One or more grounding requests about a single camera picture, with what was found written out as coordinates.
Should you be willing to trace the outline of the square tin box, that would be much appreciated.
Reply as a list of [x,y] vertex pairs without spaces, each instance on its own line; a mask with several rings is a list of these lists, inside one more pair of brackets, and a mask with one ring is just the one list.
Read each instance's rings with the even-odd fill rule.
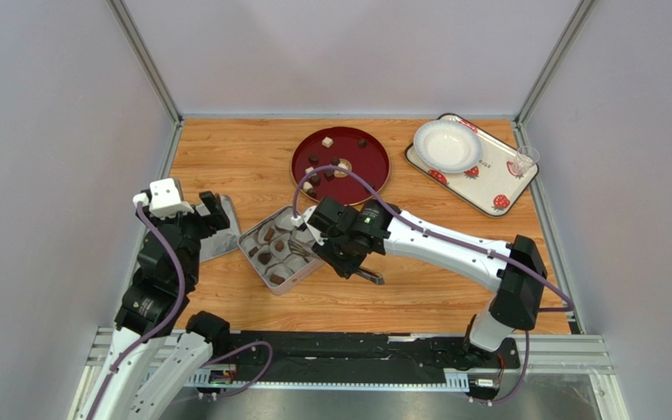
[[[307,230],[299,231],[292,226],[291,216],[292,206],[284,206],[241,234],[238,239],[238,248],[253,267],[254,272],[262,279],[264,285],[275,296],[282,296],[289,292],[325,264],[318,259],[296,255],[290,249],[288,244],[290,239],[315,242],[310,232]],[[263,237],[269,228],[274,228],[276,233],[270,242],[265,242]],[[275,250],[277,242],[284,242],[282,251]],[[259,250],[253,257],[249,257],[249,251],[253,247],[258,247]],[[272,260],[268,265],[260,264],[257,261],[257,256],[262,252],[272,254]],[[275,285],[270,282],[272,274],[285,277],[286,281],[281,285]]]

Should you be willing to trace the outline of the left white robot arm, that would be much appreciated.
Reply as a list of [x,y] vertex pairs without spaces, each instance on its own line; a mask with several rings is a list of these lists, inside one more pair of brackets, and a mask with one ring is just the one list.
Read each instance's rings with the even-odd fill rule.
[[202,192],[191,205],[181,192],[144,190],[133,199],[148,228],[137,269],[115,316],[108,354],[79,419],[158,419],[194,371],[210,358],[228,322],[201,312],[168,359],[149,371],[198,282],[202,242],[231,228],[228,197]]

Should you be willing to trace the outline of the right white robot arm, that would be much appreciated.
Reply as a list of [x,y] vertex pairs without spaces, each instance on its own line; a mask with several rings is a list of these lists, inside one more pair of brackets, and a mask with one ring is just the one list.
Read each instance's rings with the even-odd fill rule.
[[429,263],[491,291],[465,334],[467,351],[495,352],[513,331],[536,326],[548,272],[528,237],[507,242],[461,234],[377,199],[356,208],[324,198],[304,212],[303,222],[316,239],[313,251],[341,277],[377,253]]

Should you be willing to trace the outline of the dark chocolate bottom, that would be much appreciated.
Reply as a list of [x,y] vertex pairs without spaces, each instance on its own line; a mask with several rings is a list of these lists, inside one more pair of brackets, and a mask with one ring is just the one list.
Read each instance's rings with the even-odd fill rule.
[[263,265],[268,265],[271,260],[272,254],[270,252],[262,252],[257,256],[257,261]]

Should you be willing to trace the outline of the metal tongs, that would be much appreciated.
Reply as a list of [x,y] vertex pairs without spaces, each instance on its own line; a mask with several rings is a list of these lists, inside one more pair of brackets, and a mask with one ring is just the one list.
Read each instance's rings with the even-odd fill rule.
[[375,285],[385,283],[382,274],[361,266],[367,257],[365,253],[348,250],[346,245],[333,241],[325,241],[320,244],[316,241],[308,242],[296,239],[288,240],[288,244],[294,254],[305,258],[318,259],[326,263],[339,277],[349,279],[352,276],[358,276]]

